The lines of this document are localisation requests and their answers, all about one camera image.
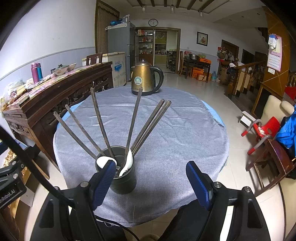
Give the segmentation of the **white step stool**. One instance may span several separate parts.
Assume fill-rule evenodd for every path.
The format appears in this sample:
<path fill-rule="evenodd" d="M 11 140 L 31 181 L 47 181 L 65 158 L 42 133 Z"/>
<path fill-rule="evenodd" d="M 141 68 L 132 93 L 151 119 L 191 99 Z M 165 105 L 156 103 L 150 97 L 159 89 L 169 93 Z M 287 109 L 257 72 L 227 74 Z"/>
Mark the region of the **white step stool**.
<path fill-rule="evenodd" d="M 243 111 L 238 122 L 242 123 L 245 126 L 250 126 L 255 120 L 256 118 L 254 118 L 251 114 L 249 114 L 247 111 Z"/>

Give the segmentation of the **dark chopstick one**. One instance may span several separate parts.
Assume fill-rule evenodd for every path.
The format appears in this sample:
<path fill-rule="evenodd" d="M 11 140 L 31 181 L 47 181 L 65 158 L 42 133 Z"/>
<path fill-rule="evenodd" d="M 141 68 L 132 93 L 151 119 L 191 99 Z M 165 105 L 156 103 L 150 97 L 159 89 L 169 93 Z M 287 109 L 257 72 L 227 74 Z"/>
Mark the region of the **dark chopstick one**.
<path fill-rule="evenodd" d="M 69 128 L 69 126 L 66 125 L 65 121 L 62 120 L 62 118 L 59 116 L 57 112 L 54 112 L 54 116 L 56 120 L 59 122 L 60 125 L 66 130 L 67 133 L 75 140 L 75 142 L 87 153 L 89 154 L 93 159 L 97 159 L 97 156 L 85 145 L 82 143 L 82 141 L 77 137 L 74 132 Z"/>

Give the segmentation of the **dark cylindrical utensil holder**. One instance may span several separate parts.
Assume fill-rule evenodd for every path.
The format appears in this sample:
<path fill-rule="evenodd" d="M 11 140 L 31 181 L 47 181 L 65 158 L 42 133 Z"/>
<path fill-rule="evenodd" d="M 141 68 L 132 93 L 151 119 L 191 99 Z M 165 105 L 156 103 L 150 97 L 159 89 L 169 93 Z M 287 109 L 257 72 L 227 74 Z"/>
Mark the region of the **dark cylindrical utensil holder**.
<path fill-rule="evenodd" d="M 112 160 L 116 163 L 116 173 L 111 183 L 111 190 L 116 194 L 128 194 L 135 189 L 137 184 L 137 179 L 135 176 L 134 161 L 132 167 L 124 173 L 123 176 L 119 177 L 119 173 L 125 166 L 125 147 L 122 146 L 111 146 L 112 152 L 115 158 L 110 156 L 110 153 L 107 148 L 103 149 L 105 156 L 102 154 L 98 155 L 97 160 L 95 161 L 96 171 L 99 172 L 103 169 L 104 165 L 108 160 Z"/>

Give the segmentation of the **wooden dining chair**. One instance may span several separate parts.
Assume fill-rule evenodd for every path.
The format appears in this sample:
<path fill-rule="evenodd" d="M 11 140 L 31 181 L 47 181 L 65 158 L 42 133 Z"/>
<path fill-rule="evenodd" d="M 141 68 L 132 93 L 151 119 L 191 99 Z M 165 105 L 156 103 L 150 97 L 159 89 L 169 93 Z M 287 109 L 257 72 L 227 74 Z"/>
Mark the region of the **wooden dining chair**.
<path fill-rule="evenodd" d="M 102 53 L 88 55 L 86 57 L 86 65 L 88 66 L 88 65 L 93 65 L 97 63 L 102 63 L 102 57 L 103 57 Z"/>

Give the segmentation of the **dark chopstick six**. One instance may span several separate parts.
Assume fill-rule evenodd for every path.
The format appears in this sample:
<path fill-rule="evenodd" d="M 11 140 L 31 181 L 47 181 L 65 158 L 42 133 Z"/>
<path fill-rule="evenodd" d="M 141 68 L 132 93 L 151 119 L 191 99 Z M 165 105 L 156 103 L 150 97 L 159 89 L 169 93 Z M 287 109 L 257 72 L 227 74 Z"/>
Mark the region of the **dark chopstick six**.
<path fill-rule="evenodd" d="M 135 150 L 132 152 L 132 155 L 135 156 L 137 152 L 140 150 L 141 146 L 144 144 L 145 140 L 148 138 L 152 130 L 156 127 L 158 122 L 161 120 L 167 109 L 170 107 L 171 101 L 170 100 L 165 100 L 164 104 L 162 105 L 161 109 L 158 111 L 156 114 L 155 118 L 152 120 L 152 123 L 149 125 L 147 130 L 145 131 L 144 135 L 138 142 Z"/>

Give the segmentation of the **blue thermos bottle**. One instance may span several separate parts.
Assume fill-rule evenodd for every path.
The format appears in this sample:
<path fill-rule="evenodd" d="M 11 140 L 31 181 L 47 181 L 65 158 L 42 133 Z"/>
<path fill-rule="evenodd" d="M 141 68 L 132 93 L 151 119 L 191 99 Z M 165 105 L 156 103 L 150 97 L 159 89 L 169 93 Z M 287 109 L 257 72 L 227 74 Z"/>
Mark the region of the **blue thermos bottle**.
<path fill-rule="evenodd" d="M 43 78 L 42 70 L 41 70 L 41 64 L 37 63 L 37 73 L 38 73 L 38 78 L 41 80 Z"/>

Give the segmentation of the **framed wall picture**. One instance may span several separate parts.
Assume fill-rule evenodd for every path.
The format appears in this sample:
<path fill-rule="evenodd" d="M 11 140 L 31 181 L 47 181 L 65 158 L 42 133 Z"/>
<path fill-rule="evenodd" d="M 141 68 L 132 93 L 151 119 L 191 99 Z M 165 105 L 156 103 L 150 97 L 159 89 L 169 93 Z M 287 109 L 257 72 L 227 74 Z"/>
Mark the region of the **framed wall picture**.
<path fill-rule="evenodd" d="M 208 34 L 197 32 L 197 44 L 208 46 Z"/>

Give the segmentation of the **dark chopstick two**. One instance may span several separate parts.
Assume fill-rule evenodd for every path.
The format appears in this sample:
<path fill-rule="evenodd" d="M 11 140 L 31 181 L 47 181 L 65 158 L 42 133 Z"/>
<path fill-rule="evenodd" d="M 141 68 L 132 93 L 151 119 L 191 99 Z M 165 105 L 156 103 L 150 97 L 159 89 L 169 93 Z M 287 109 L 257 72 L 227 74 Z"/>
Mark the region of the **dark chopstick two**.
<path fill-rule="evenodd" d="M 67 109 L 67 111 L 69 112 L 69 114 L 72 116 L 72 118 L 74 119 L 74 121 L 78 125 L 78 127 L 81 129 L 82 133 L 84 133 L 84 135 L 86 136 L 86 138 L 88 138 L 88 140 L 100 152 L 100 154 L 102 154 L 103 156 L 105 156 L 105 154 L 102 151 L 102 149 L 100 149 L 100 147 L 95 143 L 95 141 L 93 140 L 93 138 L 89 135 L 89 133 L 85 130 L 85 128 L 81 125 L 81 123 L 79 122 L 79 120 L 76 118 L 75 114 L 72 112 L 72 110 L 69 107 L 69 105 L 66 104 L 65 105 L 65 108 Z"/>

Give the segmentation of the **dark chopstick five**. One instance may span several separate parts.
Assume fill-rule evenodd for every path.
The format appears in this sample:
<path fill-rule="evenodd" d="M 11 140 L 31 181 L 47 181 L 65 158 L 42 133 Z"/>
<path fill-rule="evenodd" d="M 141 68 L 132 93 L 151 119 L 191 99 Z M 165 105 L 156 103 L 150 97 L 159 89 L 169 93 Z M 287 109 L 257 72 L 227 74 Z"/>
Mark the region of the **dark chopstick five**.
<path fill-rule="evenodd" d="M 140 139 L 142 138 L 142 136 L 144 135 L 145 131 L 147 130 L 147 128 L 149 127 L 149 125 L 152 123 L 152 120 L 155 118 L 156 114 L 158 113 L 158 111 L 161 109 L 162 105 L 164 104 L 165 100 L 161 99 L 157 106 L 155 107 L 155 109 L 153 110 L 153 112 L 151 113 L 151 115 L 149 116 L 148 120 L 146 121 L 146 123 L 144 124 L 144 126 L 142 127 L 142 129 L 140 130 L 138 136 L 136 137 L 134 143 L 132 144 L 131 147 L 131 151 L 133 152 L 138 144 L 138 142 L 140 141 Z"/>

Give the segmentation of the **dark chopstick three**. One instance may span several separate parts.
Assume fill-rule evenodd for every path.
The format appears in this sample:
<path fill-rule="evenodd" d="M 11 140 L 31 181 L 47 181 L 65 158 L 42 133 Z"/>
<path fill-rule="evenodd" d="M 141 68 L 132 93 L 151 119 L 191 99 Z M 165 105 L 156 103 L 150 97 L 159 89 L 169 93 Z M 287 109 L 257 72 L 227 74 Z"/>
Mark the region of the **dark chopstick three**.
<path fill-rule="evenodd" d="M 98 123 L 99 123 L 99 126 L 100 126 L 102 136 L 104 138 L 104 141 L 106 143 L 107 149 L 108 149 L 111 157 L 115 158 L 114 154 L 112 152 L 112 149 L 111 149 L 111 146 L 110 146 L 110 143 L 109 143 L 109 140 L 108 140 L 104 125 L 103 125 L 103 121 L 102 121 L 101 114 L 100 114 L 99 107 L 98 107 L 98 103 L 97 103 L 97 98 L 96 98 L 96 95 L 95 95 L 95 90 L 94 90 L 93 87 L 90 88 L 90 92 L 91 92 L 91 97 L 92 97 L 95 113 L 96 113 L 96 116 L 97 116 L 97 119 L 98 119 Z"/>

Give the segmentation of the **dark wooden chair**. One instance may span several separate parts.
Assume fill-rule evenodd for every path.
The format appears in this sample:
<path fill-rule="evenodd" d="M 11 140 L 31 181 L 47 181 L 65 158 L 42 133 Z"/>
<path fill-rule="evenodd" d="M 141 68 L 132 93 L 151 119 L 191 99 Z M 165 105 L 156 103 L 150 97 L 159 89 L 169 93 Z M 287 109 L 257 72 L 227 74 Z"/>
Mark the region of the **dark wooden chair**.
<path fill-rule="evenodd" d="M 273 174 L 273 180 L 265 186 L 259 167 L 263 169 L 266 166 L 269 166 Z M 291 160 L 285 149 L 276 140 L 268 139 L 263 152 L 255 161 L 252 161 L 246 166 L 246 171 L 249 171 L 251 168 L 254 169 L 260 186 L 260 189 L 255 192 L 255 196 L 257 197 L 278 185 L 295 168 L 295 159 Z"/>

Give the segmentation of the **grey refrigerator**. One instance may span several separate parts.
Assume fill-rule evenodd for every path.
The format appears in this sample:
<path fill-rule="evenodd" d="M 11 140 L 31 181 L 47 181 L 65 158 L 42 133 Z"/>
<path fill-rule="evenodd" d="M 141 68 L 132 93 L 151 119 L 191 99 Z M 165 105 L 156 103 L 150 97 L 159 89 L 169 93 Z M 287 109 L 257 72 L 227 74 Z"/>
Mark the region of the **grey refrigerator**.
<path fill-rule="evenodd" d="M 131 22 L 124 22 L 115 26 L 107 26 L 107 50 L 109 53 L 124 52 L 126 81 L 131 79 L 130 71 L 138 61 L 138 38 L 135 25 Z"/>

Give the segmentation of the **blue jacket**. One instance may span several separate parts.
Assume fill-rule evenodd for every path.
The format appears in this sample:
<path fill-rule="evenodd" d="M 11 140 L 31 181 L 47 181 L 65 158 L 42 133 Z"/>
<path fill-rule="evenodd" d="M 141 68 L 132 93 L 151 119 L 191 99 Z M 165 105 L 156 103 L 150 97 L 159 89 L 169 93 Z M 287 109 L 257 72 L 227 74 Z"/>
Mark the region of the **blue jacket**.
<path fill-rule="evenodd" d="M 294 148 L 295 150 L 295 111 L 287 118 L 285 124 L 276 134 L 275 139 L 287 149 Z"/>

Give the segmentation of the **dark chopstick four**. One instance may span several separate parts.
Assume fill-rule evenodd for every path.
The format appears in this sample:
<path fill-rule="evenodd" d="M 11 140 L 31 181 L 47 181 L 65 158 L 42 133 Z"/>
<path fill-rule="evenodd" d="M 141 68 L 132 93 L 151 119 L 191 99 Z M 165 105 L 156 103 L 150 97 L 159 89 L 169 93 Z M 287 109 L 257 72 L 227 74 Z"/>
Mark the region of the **dark chopstick four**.
<path fill-rule="evenodd" d="M 141 97 L 142 97 L 142 87 L 140 87 L 139 90 L 138 90 L 137 99 L 136 99 L 133 114 L 132 114 L 132 120 L 131 120 L 131 123 L 130 123 L 128 138 L 127 138 L 126 147 L 125 147 L 125 162 L 127 160 L 127 154 L 128 154 L 129 149 L 130 149 L 130 141 L 132 139 L 133 128 L 134 128 L 134 124 L 135 124 L 135 119 L 137 117 L 137 111 L 138 111 L 138 107 L 139 107 Z"/>

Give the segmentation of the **white ceramic spoon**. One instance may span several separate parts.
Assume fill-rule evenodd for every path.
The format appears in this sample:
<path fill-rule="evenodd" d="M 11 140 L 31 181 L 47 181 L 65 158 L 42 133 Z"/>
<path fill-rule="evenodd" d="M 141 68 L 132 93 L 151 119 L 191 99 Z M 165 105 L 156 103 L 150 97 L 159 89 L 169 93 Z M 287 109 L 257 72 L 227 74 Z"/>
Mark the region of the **white ceramic spoon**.
<path fill-rule="evenodd" d="M 119 177 L 123 176 L 125 172 L 127 172 L 133 165 L 133 155 L 131 149 L 128 150 L 126 163 L 121 172 L 119 173 Z"/>

